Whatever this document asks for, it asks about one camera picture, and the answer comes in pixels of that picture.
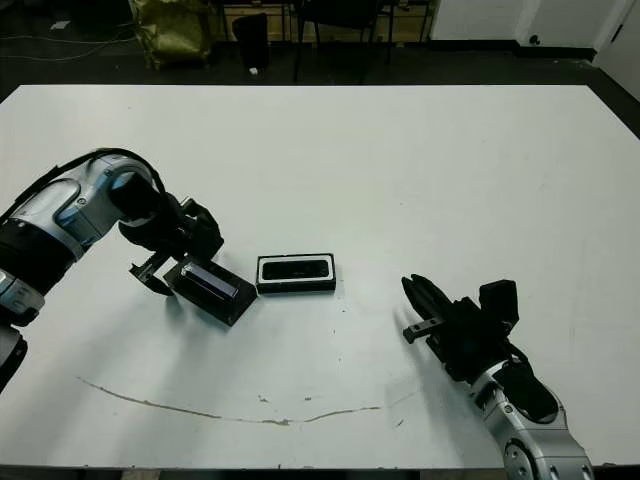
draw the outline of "wire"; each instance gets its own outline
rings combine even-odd
[[[5,40],[40,40],[40,41],[46,41],[46,42],[72,43],[72,44],[78,44],[78,45],[105,45],[110,43],[130,42],[133,39],[135,39],[135,37],[125,38],[122,40],[88,41],[88,40],[63,40],[61,38],[37,37],[35,35],[12,35],[10,37],[0,37],[0,42]]]
[[[0,58],[9,59],[9,60],[32,60],[32,61],[36,61],[36,62],[66,62],[68,60],[78,60],[80,58],[89,57],[89,56],[93,55],[94,53],[102,50],[103,48],[105,48],[105,47],[107,47],[109,45],[114,45],[114,44],[118,44],[118,43],[125,43],[125,42],[132,42],[132,41],[134,41],[136,39],[135,36],[131,37],[131,38],[118,39],[118,37],[121,34],[122,34],[122,32],[117,34],[111,40],[107,40],[107,41],[104,41],[104,42],[95,42],[95,43],[98,44],[97,47],[94,47],[91,50],[89,50],[87,52],[84,52],[84,53],[81,53],[79,55],[71,55],[69,57],[47,58],[47,57],[32,57],[32,56],[29,56],[29,55],[0,55]]]

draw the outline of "dark floor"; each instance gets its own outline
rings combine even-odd
[[[131,38],[126,12],[106,15],[104,21],[89,17],[86,11],[73,14],[47,12],[34,15],[13,6],[0,12],[0,38],[21,34],[67,40],[119,40]],[[64,31],[49,31],[53,21],[72,18]],[[35,61],[11,59],[22,55],[61,58],[92,54],[76,60]],[[357,84],[362,61],[369,58],[364,78],[372,85],[449,85],[449,84],[572,84],[588,85],[640,138],[640,103],[628,95],[600,69],[585,60],[522,58],[512,52],[443,52],[428,46],[394,48],[386,63],[386,51],[374,49],[367,56],[359,45],[322,45],[303,48],[299,83],[304,85]],[[66,44],[32,39],[0,39],[0,100],[21,84],[100,83],[100,84],[199,84],[199,85],[289,85],[293,80],[295,47],[271,47],[271,63],[260,77],[252,77],[242,67],[239,49],[219,45],[210,65],[154,71],[145,65],[135,40],[107,46]]]

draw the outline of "wall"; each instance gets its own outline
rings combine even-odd
[[[512,40],[528,0],[440,0],[433,40]]]
[[[633,0],[440,0],[434,40],[512,40],[599,50]]]
[[[541,46],[596,46],[601,29],[621,0],[535,0],[538,9],[528,28],[518,32],[521,44],[537,35]]]

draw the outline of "table surface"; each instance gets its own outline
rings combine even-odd
[[[498,467],[400,278],[518,282],[513,342],[594,464],[640,458],[640,143],[586,87],[27,86],[0,105],[0,204],[99,146],[209,207],[224,267],[332,252],[334,295],[259,298],[227,328],[127,270],[112,232],[24,329],[0,463]]]

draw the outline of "black chair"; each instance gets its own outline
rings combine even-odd
[[[371,48],[378,14],[381,13],[382,6],[382,0],[295,1],[294,8],[298,16],[298,47],[293,81],[298,81],[298,70],[300,69],[300,56],[302,53],[302,37],[304,35],[306,22],[313,22],[318,45],[320,44],[320,30],[318,25],[322,24],[360,30],[360,41],[362,41],[364,31],[369,29],[369,48]],[[391,37],[389,37],[387,48],[391,48]]]

